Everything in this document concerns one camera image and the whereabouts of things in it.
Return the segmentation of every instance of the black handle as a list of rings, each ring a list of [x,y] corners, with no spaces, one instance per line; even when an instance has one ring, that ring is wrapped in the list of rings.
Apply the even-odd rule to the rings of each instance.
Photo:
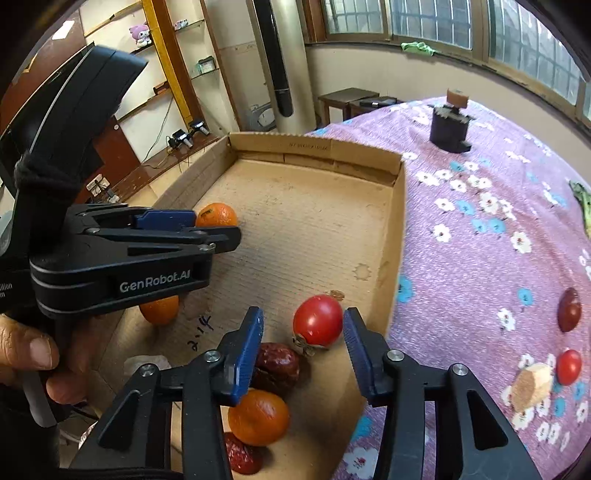
[[[283,116],[292,116],[294,113],[291,101],[290,85],[287,81],[287,72],[281,53],[277,22],[273,14],[271,0],[253,0],[256,19],[261,29],[262,42],[265,46],[265,55],[271,72],[277,108]]]

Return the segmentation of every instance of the wooden block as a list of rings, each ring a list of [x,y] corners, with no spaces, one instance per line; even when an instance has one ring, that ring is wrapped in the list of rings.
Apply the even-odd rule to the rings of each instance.
[[[468,95],[464,95],[460,90],[447,90],[447,103],[458,108],[468,106]]]
[[[552,370],[546,364],[537,363],[524,368],[511,387],[511,404],[515,411],[525,411],[548,397],[552,381]]]

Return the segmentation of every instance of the white wall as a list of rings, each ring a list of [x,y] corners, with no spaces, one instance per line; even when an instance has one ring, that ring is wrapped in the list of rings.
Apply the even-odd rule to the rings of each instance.
[[[134,0],[87,0],[80,7],[84,30],[89,31],[95,25],[132,3]],[[167,0],[167,6],[173,23],[182,19],[187,19],[189,23],[203,19],[199,0]],[[87,38],[87,42],[94,41],[97,45],[105,45],[123,51],[135,50],[135,41],[129,33],[129,27],[144,22],[144,11],[139,9],[97,30]],[[210,55],[215,57],[205,23],[178,32],[177,41],[190,76],[196,74],[194,67],[197,61]],[[146,49],[138,55],[148,60],[148,64],[123,97],[115,114],[117,118],[123,117],[153,97],[153,87],[166,80],[154,47]],[[193,87],[202,106],[205,120],[215,135],[221,136],[229,131],[238,130],[238,124],[234,118],[219,71],[194,79]],[[140,161],[146,158],[148,150],[158,137],[171,98],[172,94],[166,93],[121,122],[121,128]],[[173,100],[162,134],[148,157],[164,149],[167,146],[166,136],[170,136],[180,128],[186,130],[176,102]]]
[[[460,89],[529,130],[591,181],[591,145],[555,109],[498,75],[391,48],[312,46],[307,58],[315,96],[358,87],[416,100]]]
[[[243,125],[248,112],[269,102],[246,0],[206,0],[207,11]]]

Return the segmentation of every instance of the cardboard box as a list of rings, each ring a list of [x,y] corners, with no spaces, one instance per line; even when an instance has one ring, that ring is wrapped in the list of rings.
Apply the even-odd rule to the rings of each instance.
[[[173,365],[186,364],[215,348],[251,305],[264,310],[267,342],[290,345],[296,308],[332,290],[344,296],[343,308],[359,308],[371,329],[387,331],[405,230],[400,155],[325,138],[230,134],[154,207],[199,211],[211,202],[236,210],[240,247],[215,256],[210,286],[183,299],[172,325],[152,327],[137,307],[124,313],[99,366],[113,390],[124,383],[129,356],[163,354]],[[200,316],[210,317],[212,329]],[[342,339],[309,363],[309,380],[287,399],[289,432],[269,447],[272,461],[259,478],[329,478],[362,412]],[[180,412],[173,409],[171,435],[178,450]]]

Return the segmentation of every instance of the purple floral tablecloth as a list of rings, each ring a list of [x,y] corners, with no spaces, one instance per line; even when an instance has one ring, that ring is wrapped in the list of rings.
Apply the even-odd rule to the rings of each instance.
[[[496,401],[542,477],[570,466],[591,436],[591,245],[569,180],[580,176],[540,140],[476,103],[467,112],[472,150],[450,154],[429,142],[432,109],[411,102],[314,135],[402,153],[407,231],[398,302],[388,343],[423,365],[466,364]],[[557,306],[575,287],[583,317],[562,333]],[[519,370],[566,349],[583,358],[577,381],[516,413],[509,402]],[[372,477],[384,408],[366,408],[334,479]],[[434,410],[427,410],[424,479],[435,468]]]

